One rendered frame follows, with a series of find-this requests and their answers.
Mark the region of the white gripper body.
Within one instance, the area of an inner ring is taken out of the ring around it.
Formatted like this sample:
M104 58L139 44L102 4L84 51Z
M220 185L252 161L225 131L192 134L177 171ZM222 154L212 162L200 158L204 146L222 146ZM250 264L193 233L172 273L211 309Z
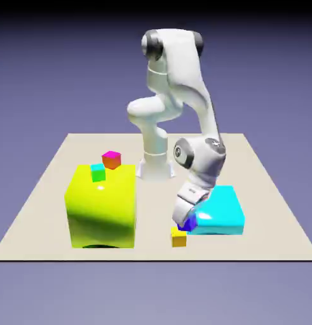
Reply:
M189 212L194 208L195 203L189 202L180 196L176 197L173 209L172 220L177 225L184 225L188 218Z

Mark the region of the small blue cube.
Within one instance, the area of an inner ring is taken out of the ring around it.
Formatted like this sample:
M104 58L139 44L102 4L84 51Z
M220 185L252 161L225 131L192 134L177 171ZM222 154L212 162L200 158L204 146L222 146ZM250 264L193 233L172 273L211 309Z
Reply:
M196 215L193 213L187 217L183 226L178 225L180 231L191 232L198 226Z

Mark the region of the small yellow cube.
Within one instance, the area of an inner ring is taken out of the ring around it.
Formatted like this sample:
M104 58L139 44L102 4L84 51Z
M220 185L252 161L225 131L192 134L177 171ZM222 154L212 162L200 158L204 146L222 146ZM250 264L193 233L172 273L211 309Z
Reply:
M179 230L177 227L171 228L171 240L172 247L186 247L187 245L187 232L183 230Z

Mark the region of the small red cube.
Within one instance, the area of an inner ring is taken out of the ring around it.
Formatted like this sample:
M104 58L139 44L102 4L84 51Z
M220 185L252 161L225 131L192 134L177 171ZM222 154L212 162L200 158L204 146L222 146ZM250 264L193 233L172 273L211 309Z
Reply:
M121 165L121 154L110 150L102 154L102 162L105 168L116 169Z

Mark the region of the small green cube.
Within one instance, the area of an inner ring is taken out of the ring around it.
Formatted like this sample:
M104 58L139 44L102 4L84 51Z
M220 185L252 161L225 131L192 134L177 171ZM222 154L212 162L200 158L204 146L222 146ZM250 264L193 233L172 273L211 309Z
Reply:
M90 172L92 182L101 182L105 180L105 166L103 163L91 164Z

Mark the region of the large cyan box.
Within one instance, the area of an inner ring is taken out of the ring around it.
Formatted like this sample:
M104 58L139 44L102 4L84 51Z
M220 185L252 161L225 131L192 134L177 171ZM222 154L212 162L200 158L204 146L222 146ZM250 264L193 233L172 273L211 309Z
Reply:
M191 213L196 226L189 235L242 235L245 215L231 185L216 185Z

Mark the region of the large yellow box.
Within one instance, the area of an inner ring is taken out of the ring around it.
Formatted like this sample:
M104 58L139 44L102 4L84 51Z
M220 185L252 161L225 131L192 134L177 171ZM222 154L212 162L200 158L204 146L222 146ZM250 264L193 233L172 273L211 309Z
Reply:
M93 182L90 165L81 164L64 199L72 247L134 247L137 203L134 165L106 169L105 180Z

